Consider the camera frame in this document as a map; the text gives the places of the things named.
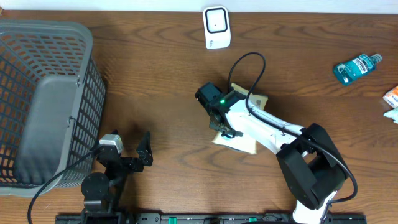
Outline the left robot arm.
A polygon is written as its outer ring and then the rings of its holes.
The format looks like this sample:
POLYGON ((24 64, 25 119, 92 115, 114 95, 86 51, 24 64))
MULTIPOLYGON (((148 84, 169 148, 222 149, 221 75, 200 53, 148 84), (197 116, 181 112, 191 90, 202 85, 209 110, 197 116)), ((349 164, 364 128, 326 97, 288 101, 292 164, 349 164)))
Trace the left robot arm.
POLYGON ((105 172, 94 172, 85 177, 81 184, 84 196, 82 223, 135 223, 134 215, 119 208, 127 178, 142 172, 153 163, 150 132, 141 139, 137 157, 123 157, 122 140, 115 130, 104 135, 92 149, 93 157, 105 167, 105 172))

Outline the yellow snack bag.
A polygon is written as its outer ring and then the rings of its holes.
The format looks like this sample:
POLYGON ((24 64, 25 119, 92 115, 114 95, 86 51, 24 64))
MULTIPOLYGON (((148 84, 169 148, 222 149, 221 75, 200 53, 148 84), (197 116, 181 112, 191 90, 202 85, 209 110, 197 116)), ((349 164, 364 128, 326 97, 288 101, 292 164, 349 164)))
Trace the yellow snack bag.
POLYGON ((238 99, 238 103, 234 104, 224 117, 214 113, 210 116, 210 128, 218 132, 212 143, 237 151, 256 154, 257 141, 249 132, 251 126, 259 124, 259 122, 252 121, 253 117, 249 114, 245 102, 245 98, 243 100, 238 99))

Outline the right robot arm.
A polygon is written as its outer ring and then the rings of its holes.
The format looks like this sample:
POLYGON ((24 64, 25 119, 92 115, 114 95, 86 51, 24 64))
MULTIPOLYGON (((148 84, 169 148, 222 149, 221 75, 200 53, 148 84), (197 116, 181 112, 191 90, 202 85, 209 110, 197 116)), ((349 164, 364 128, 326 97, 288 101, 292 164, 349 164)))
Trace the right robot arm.
POLYGON ((222 93, 212 83, 197 90, 195 98, 210 117, 210 128, 220 133, 217 144, 245 150, 248 140, 259 142, 275 154, 285 182, 296 198, 291 216, 267 214, 266 221, 285 223, 366 223, 362 215, 329 214, 337 191, 354 179, 325 129, 307 128, 282 121, 250 102, 249 95, 222 93))

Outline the teal wet wipes pack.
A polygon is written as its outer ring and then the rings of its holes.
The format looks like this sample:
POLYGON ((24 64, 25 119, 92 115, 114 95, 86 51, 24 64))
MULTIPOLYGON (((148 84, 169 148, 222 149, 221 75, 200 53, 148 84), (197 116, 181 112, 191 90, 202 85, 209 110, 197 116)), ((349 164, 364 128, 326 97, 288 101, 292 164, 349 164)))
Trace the teal wet wipes pack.
POLYGON ((385 112, 383 116, 390 118, 394 123, 398 123, 398 108, 394 108, 388 112, 385 112))

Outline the blue Listerine mouthwash bottle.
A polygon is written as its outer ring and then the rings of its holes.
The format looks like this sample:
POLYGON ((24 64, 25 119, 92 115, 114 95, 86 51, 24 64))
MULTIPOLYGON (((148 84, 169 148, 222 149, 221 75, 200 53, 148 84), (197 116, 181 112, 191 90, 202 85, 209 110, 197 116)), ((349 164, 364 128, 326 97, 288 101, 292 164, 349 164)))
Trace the blue Listerine mouthwash bottle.
POLYGON ((340 83, 347 86, 373 72, 382 60, 383 57, 380 54, 371 56, 361 54, 350 61, 336 65, 333 68, 333 74, 340 83))

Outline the orange tissue pack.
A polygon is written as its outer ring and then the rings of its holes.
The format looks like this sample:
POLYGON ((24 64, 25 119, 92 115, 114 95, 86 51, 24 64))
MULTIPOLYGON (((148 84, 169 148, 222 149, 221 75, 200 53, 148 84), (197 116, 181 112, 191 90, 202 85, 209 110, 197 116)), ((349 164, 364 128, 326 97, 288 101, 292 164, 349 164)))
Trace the orange tissue pack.
POLYGON ((392 108, 398 107, 398 86, 389 90, 382 99, 392 108))

